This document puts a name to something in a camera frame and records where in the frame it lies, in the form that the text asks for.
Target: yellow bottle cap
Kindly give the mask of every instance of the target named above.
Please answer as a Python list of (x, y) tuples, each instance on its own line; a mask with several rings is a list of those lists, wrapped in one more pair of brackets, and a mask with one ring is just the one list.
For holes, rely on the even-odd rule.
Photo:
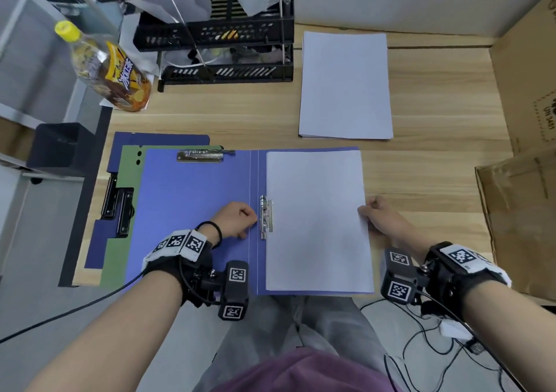
[(67, 20), (56, 23), (54, 31), (66, 42), (75, 42), (81, 37), (81, 31), (77, 26)]

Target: silver metal clip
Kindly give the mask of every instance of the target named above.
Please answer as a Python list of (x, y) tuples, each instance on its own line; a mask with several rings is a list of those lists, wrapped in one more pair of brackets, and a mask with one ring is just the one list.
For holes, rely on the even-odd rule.
[(266, 240), (266, 233), (274, 230), (274, 221), (272, 220), (272, 208), (274, 203), (268, 200), (266, 196), (260, 197), (260, 219), (259, 226), (261, 227), (261, 240)]
[(185, 149), (177, 153), (178, 162), (222, 162), (224, 154), (235, 155), (228, 149)]

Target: black storage rack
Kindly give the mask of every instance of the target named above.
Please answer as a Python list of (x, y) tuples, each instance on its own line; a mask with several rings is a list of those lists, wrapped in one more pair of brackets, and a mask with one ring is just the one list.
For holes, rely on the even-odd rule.
[(211, 19), (205, 22), (164, 23), (143, 12), (133, 38), (139, 51), (174, 51), (203, 48), (260, 47), (284, 51), (279, 63), (229, 65), (168, 65), (158, 81), (166, 85), (213, 83), (290, 82), (294, 76), (294, 4), (282, 0), (267, 11), (248, 17), (237, 0), (211, 0)]

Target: green clipboard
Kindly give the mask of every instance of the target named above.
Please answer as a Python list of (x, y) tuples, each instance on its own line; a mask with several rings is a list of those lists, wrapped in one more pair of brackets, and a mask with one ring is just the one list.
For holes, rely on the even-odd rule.
[[(116, 188), (132, 188), (133, 198), (132, 205), (137, 212), (137, 199), (139, 197), (139, 188), (141, 186), (141, 178), (143, 176), (143, 168), (145, 165), (145, 156), (149, 149), (222, 149), (222, 146), (132, 146), (125, 145), (122, 147), (122, 155), (120, 158), (120, 166), (118, 168), (118, 178)], [(106, 244), (106, 253), (104, 265), (102, 267), (100, 286), (107, 289), (116, 289), (121, 287), (126, 279), (126, 266), (129, 257), (129, 247), (131, 245), (131, 236), (133, 235), (133, 223), (135, 215), (131, 217), (129, 222), (129, 233), (127, 237), (108, 239)]]

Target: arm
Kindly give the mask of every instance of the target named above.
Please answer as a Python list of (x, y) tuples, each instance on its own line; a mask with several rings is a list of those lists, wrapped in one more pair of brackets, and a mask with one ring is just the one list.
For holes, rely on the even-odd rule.
[[(232, 202), (212, 218), (222, 236), (245, 238), (257, 221), (248, 205)], [(199, 232), (216, 244), (211, 225)], [(154, 270), (102, 312), (31, 382), (27, 392), (134, 391), (160, 348), (182, 301), (180, 282)]]
[[(430, 240), (394, 211), (383, 197), (358, 209), (399, 248), (423, 263)], [(464, 320), (530, 392), (556, 385), (556, 316), (502, 283), (488, 281), (470, 290), (463, 302)]]

